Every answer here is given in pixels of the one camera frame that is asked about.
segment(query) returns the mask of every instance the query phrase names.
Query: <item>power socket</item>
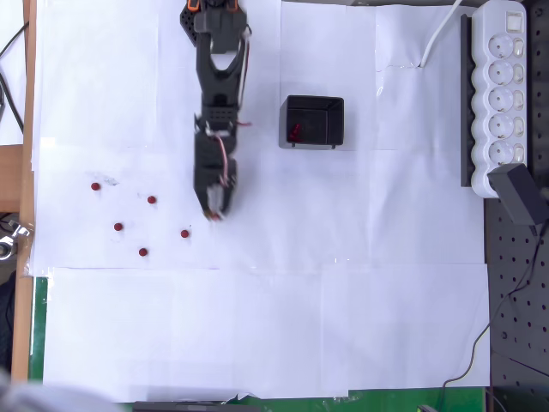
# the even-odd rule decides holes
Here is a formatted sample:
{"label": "power socket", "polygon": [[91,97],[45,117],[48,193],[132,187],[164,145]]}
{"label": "power socket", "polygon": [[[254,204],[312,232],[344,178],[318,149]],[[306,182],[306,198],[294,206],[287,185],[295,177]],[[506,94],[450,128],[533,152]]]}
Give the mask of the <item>power socket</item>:
{"label": "power socket", "polygon": [[472,17],[471,53],[476,69],[471,101],[475,171],[471,186],[480,197],[498,197],[488,173],[509,163],[527,164],[527,16],[522,4],[490,0]]}

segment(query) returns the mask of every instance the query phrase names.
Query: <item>metal clamp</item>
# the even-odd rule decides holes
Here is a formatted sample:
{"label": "metal clamp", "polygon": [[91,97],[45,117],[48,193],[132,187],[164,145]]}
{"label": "metal clamp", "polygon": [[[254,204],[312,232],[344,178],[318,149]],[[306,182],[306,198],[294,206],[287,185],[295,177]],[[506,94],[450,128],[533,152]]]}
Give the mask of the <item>metal clamp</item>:
{"label": "metal clamp", "polygon": [[9,221],[9,225],[13,228],[16,226],[14,232],[11,235],[4,236],[0,239],[0,260],[6,260],[14,254],[17,244],[15,239],[17,236],[30,236],[30,231],[17,223],[16,221]]}

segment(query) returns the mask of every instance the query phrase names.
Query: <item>white cable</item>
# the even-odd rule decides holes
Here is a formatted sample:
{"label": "white cable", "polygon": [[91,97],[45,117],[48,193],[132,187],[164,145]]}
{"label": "white cable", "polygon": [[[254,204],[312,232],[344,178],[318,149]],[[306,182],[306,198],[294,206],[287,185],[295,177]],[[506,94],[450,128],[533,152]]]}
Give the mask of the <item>white cable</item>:
{"label": "white cable", "polygon": [[425,53],[423,53],[423,58],[421,59],[421,63],[419,64],[419,67],[425,67],[425,63],[427,63],[427,58],[429,57],[429,53],[431,52],[431,48],[435,40],[437,39],[438,35],[440,34],[440,31],[443,29],[443,27],[446,25],[450,17],[454,14],[455,9],[457,9],[457,6],[460,5],[462,0],[455,0],[454,5],[449,10],[446,17],[444,17],[444,20],[442,23],[440,23],[440,26],[438,26],[437,31],[431,36],[431,39],[429,40],[429,43],[427,43],[427,48],[425,49]]}

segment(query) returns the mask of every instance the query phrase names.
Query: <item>black cable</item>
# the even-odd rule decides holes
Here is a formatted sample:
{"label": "black cable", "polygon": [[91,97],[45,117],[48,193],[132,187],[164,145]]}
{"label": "black cable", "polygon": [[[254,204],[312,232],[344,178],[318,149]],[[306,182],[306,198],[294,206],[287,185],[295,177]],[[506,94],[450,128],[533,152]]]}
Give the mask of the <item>black cable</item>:
{"label": "black cable", "polygon": [[[15,276],[15,274],[16,274],[16,271],[14,271],[11,274],[11,276]],[[15,297],[15,284],[13,285],[13,288],[11,289],[11,292],[9,293],[8,305],[6,305],[6,312],[5,312],[6,324],[8,324],[9,332],[11,333],[11,335],[14,334],[14,325],[13,325],[14,311],[11,309],[11,305],[14,301],[14,297]],[[10,313],[11,313],[11,318],[12,318],[11,322],[9,321],[9,318],[10,318],[9,314]]]}
{"label": "black cable", "polygon": [[8,101],[9,108],[14,113],[15,121],[19,125],[19,129],[23,131],[23,121],[21,120],[21,116],[19,116],[19,113],[15,108],[15,103],[11,97],[11,93],[9,92],[8,85],[6,84],[6,81],[2,77],[2,73],[0,73],[0,93],[2,93],[2,91],[6,95],[6,100]]}
{"label": "black cable", "polygon": [[11,40],[8,42],[8,44],[2,49],[2,51],[0,51],[0,58],[2,57],[2,55],[6,52],[6,50],[8,50],[8,48],[11,46],[11,44],[15,41],[15,39],[17,39],[19,37],[19,35],[21,33],[23,33],[25,31],[25,29],[28,27],[28,21],[23,25],[23,27],[21,27],[19,29],[19,31],[15,34],[14,37],[11,38]]}
{"label": "black cable", "polygon": [[[521,279],[518,281],[518,283],[516,284],[515,288],[513,290],[511,290],[509,293],[507,293],[504,298],[501,300],[501,302],[499,302],[499,305],[498,307],[496,308],[496,310],[494,311],[494,313],[492,314],[492,317],[490,318],[490,320],[488,321],[488,324],[486,325],[486,327],[484,328],[484,330],[482,332],[480,332],[480,335],[474,340],[474,343],[473,343],[473,350],[471,351],[471,361],[469,362],[469,366],[467,368],[467,370],[459,377],[457,378],[452,378],[452,379],[448,379],[446,382],[443,383],[443,386],[441,388],[441,397],[440,397],[440,407],[437,408],[438,410],[440,410],[442,412],[442,407],[444,406],[444,391],[446,390],[446,385],[449,384],[450,382],[456,382],[457,380],[460,380],[460,379],[463,379],[465,378],[465,376],[467,376],[467,374],[469,373],[469,371],[471,370],[471,367],[473,367],[473,360],[474,360],[474,350],[476,349],[476,346],[477,346],[477,343],[478,341],[480,340],[480,338],[486,333],[486,331],[488,330],[488,328],[490,328],[490,325],[492,324],[493,320],[496,318],[496,316],[498,315],[499,313],[499,309],[501,309],[501,306],[502,304],[507,300],[507,298],[509,298],[512,294],[516,293],[516,292],[519,292],[521,290],[523,290],[524,288],[526,288],[529,284],[530,284],[530,279],[533,277],[534,275],[534,266],[535,266],[535,261],[538,257],[538,251],[540,250],[540,245],[541,245],[541,240],[543,238],[543,235],[545,234],[546,230],[547,230],[547,227],[549,226],[549,221],[545,221],[543,223],[543,226],[541,227],[541,230],[540,230],[540,236],[538,238],[538,243],[536,244],[536,247],[535,247],[535,252],[534,252],[534,256],[532,257],[532,260],[530,261],[530,263],[528,264],[528,267],[526,268],[526,270],[524,270],[524,273],[522,274],[522,277]],[[524,286],[520,287],[522,281],[524,281],[524,278],[526,277],[526,274],[528,273],[528,271],[530,270],[531,268],[531,271],[530,271],[530,279],[527,280],[527,282],[525,283]]]}
{"label": "black cable", "polygon": [[[2,51],[0,51],[0,58],[6,52],[6,50],[8,50],[8,48],[15,41],[15,39],[17,39],[17,37],[19,37],[19,35],[23,33],[27,27],[28,27],[28,21],[23,25],[23,27],[19,29],[19,31],[15,34],[15,36],[11,38],[11,40],[2,49]],[[4,94],[6,95],[6,100],[8,101],[9,108],[14,113],[15,121],[19,125],[21,132],[23,132],[23,121],[21,120],[21,116],[19,115],[17,109],[15,108],[15,103],[11,97],[11,93],[9,92],[8,85],[6,84],[6,81],[2,77],[2,73],[0,73],[0,93],[2,92],[4,92]]]}

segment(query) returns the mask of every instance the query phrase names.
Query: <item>black box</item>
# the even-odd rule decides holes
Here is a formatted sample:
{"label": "black box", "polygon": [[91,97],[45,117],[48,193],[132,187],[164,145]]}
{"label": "black box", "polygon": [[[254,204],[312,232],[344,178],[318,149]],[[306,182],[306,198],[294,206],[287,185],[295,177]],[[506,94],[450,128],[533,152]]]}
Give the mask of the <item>black box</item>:
{"label": "black box", "polygon": [[281,108],[281,148],[326,149],[343,144],[345,103],[340,97],[288,96]]}

